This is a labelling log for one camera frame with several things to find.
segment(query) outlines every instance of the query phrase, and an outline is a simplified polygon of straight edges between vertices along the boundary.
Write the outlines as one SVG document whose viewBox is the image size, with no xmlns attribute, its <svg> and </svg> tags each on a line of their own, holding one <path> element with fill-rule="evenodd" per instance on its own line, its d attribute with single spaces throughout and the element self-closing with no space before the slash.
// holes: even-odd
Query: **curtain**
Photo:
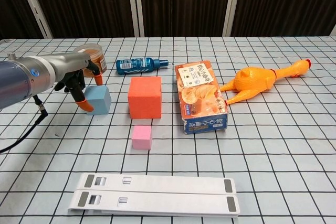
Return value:
<svg viewBox="0 0 336 224">
<path fill-rule="evenodd" d="M 231 36 L 328 36 L 336 0 L 238 0 Z"/>
<path fill-rule="evenodd" d="M 130 0 L 39 0 L 55 38 L 133 37 Z"/>
<path fill-rule="evenodd" d="M 0 39 L 43 38 L 27 0 L 0 0 Z"/>
<path fill-rule="evenodd" d="M 227 0 L 141 0 L 146 36 L 222 36 Z"/>
</svg>

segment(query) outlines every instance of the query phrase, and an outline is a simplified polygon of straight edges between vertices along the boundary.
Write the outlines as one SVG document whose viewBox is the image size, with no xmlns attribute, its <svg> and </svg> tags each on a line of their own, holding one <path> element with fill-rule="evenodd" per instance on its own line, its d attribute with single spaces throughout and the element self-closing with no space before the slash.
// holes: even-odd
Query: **rubber chicken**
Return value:
<svg viewBox="0 0 336 224">
<path fill-rule="evenodd" d="M 243 68 L 237 72 L 236 77 L 221 87 L 221 91 L 236 89 L 239 93 L 226 100 L 226 104 L 232 104 L 255 97 L 257 94 L 271 89 L 274 83 L 284 77 L 298 77 L 305 74 L 310 68 L 310 60 L 299 60 L 286 68 L 265 69 L 257 67 Z"/>
</svg>

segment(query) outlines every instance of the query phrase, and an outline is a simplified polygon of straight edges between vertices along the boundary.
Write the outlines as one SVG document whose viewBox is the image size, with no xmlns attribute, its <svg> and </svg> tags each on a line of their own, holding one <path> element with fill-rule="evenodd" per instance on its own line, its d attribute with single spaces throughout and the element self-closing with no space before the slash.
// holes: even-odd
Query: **jar lid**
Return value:
<svg viewBox="0 0 336 224">
<path fill-rule="evenodd" d="M 95 60 L 102 55 L 103 49 L 99 44 L 83 44 L 76 47 L 74 52 L 87 52 L 91 60 Z"/>
</svg>

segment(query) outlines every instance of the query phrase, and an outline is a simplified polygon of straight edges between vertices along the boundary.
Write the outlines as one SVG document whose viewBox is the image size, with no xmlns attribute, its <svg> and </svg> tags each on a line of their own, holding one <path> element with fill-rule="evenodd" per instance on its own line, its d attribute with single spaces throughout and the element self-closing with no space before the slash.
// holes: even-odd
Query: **bottle cap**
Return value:
<svg viewBox="0 0 336 224">
<path fill-rule="evenodd" d="M 154 68 L 167 67 L 169 64 L 168 60 L 153 60 L 153 61 L 154 61 Z"/>
</svg>

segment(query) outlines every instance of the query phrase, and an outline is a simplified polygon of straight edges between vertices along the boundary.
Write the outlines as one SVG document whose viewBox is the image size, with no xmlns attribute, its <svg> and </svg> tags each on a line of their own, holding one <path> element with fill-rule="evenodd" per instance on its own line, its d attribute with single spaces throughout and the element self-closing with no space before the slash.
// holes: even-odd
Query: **white plastic board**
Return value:
<svg viewBox="0 0 336 224">
<path fill-rule="evenodd" d="M 76 190 L 69 209 L 148 216 L 237 216 L 235 195 Z"/>
<path fill-rule="evenodd" d="M 77 189 L 181 194 L 236 194 L 231 178 L 83 173 Z"/>
</svg>

